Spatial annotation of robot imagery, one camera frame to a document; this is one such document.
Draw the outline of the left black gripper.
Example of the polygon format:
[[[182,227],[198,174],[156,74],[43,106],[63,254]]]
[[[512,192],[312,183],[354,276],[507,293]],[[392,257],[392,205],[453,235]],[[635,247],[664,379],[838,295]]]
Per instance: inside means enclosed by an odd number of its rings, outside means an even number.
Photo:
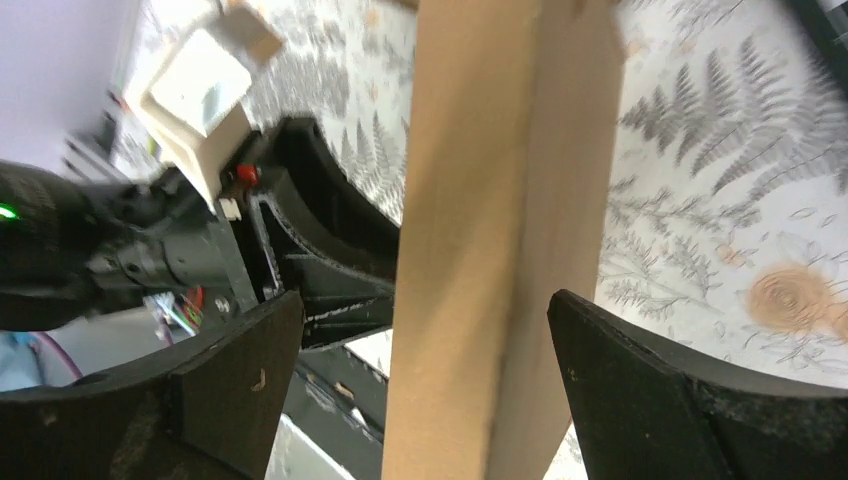
[[[149,185],[77,183],[1,165],[1,326],[47,331],[181,288],[259,302],[240,249],[236,204],[208,205],[175,169]]]

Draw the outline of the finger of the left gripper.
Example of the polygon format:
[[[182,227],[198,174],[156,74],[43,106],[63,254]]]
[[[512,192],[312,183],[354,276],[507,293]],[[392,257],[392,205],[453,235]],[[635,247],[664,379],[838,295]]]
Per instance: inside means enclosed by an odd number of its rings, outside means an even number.
[[[334,348],[392,326],[393,294],[301,297],[305,309],[302,350]]]
[[[348,182],[316,120],[285,118],[252,141],[248,205],[264,287],[308,305],[392,302],[399,228]]]

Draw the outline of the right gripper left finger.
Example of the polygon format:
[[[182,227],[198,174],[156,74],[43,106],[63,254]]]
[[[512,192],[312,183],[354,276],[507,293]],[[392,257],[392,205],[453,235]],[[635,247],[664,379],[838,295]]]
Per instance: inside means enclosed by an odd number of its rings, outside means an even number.
[[[261,479],[301,345],[285,293],[64,387],[1,397],[5,479]]]

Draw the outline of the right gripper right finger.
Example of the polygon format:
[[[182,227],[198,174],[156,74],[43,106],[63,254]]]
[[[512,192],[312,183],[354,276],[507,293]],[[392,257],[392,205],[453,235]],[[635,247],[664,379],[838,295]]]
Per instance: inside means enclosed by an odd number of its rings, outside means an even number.
[[[561,290],[552,340],[592,479],[843,479],[847,393],[746,369]]]

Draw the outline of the cardboard box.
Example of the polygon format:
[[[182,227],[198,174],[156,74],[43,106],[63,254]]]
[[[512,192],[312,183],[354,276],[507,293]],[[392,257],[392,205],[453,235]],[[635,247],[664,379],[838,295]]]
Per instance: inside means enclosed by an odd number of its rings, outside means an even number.
[[[592,297],[624,53],[611,1],[424,1],[386,479],[540,479],[571,415],[547,310]]]

